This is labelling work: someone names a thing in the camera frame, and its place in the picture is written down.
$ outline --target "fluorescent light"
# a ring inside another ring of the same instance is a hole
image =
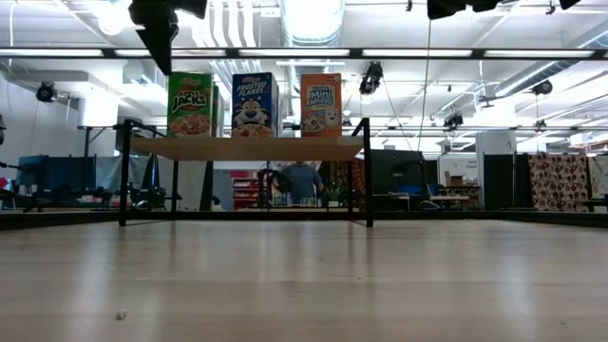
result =
[[[209,56],[209,57],[224,57],[226,55],[226,50],[224,49],[173,49],[171,50],[171,56],[173,57],[200,57],[200,56]]]
[[[116,55],[120,57],[150,57],[150,51],[142,49],[117,49]]]
[[[0,56],[24,57],[102,57],[100,49],[71,48],[0,48]]]
[[[276,61],[277,67],[343,67],[344,62],[336,61]]]
[[[276,57],[346,57],[351,54],[345,48],[259,48],[240,49],[240,56],[276,56]]]
[[[590,50],[488,50],[484,57],[584,58],[592,54]]]
[[[393,48],[393,49],[364,49],[364,57],[470,57],[471,49],[425,49],[425,48]]]

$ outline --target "cardboard box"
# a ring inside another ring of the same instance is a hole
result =
[[[168,93],[167,137],[211,137],[213,75],[174,72]]]
[[[235,74],[232,87],[232,137],[277,137],[280,96],[273,74]]]
[[[300,104],[302,137],[342,136],[340,74],[303,74]]]

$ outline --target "apple jacks cereal box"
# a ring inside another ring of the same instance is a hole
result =
[[[302,137],[342,136],[341,92],[340,74],[302,75]]]
[[[233,138],[277,136],[279,94],[270,72],[233,75]]]
[[[167,136],[211,137],[213,75],[174,72],[169,77]]]

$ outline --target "light wood platform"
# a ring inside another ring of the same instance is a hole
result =
[[[0,339],[606,341],[606,246],[608,231],[473,220],[2,232]]]
[[[134,138],[133,148],[174,161],[348,161],[363,138]]]

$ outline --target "hanging wire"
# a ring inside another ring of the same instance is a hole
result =
[[[12,28],[12,14],[15,11],[15,8],[17,7],[17,5],[19,5],[18,2],[13,2],[12,4],[10,4],[10,10],[9,10],[9,36],[10,36],[10,47],[12,48],[12,46],[14,45],[14,36],[13,36],[13,28]],[[12,58],[9,58],[9,67],[12,67]]]
[[[28,139],[28,153],[30,154],[31,152],[31,142],[34,140],[34,129],[36,129],[36,120],[38,119],[38,104],[40,103],[40,101],[36,100],[36,107],[34,108],[34,120],[31,122],[31,131],[29,132],[29,139]]]
[[[427,69],[425,71],[425,87],[423,89],[422,98],[422,119],[420,120],[420,131],[418,131],[418,148],[416,151],[420,151],[420,142],[422,140],[422,126],[425,123],[425,110],[427,109],[427,82],[428,82],[428,64],[430,61],[430,28],[431,20],[428,20],[428,41],[427,41]]]
[[[67,110],[66,110],[66,123],[67,123],[67,119],[69,118],[69,106],[72,103],[72,97],[67,95]]]
[[[535,94],[534,99],[536,101],[536,122],[538,122],[539,121],[539,94]],[[539,153],[541,150],[539,141],[540,141],[540,139],[537,138],[536,139],[536,153]]]
[[[392,99],[390,98],[389,87],[387,86],[387,81],[384,82],[384,89],[387,91],[387,97],[389,98],[390,108],[392,109],[392,115],[395,117],[397,124],[399,124],[399,129],[401,130],[401,134],[403,134],[403,137],[406,139],[406,143],[408,143],[409,150],[413,151],[413,149],[411,148],[411,145],[409,144],[408,136],[406,135],[406,132],[403,130],[403,126],[401,125],[401,122],[399,121],[399,116],[397,115],[397,112],[395,111],[395,106],[392,104]]]

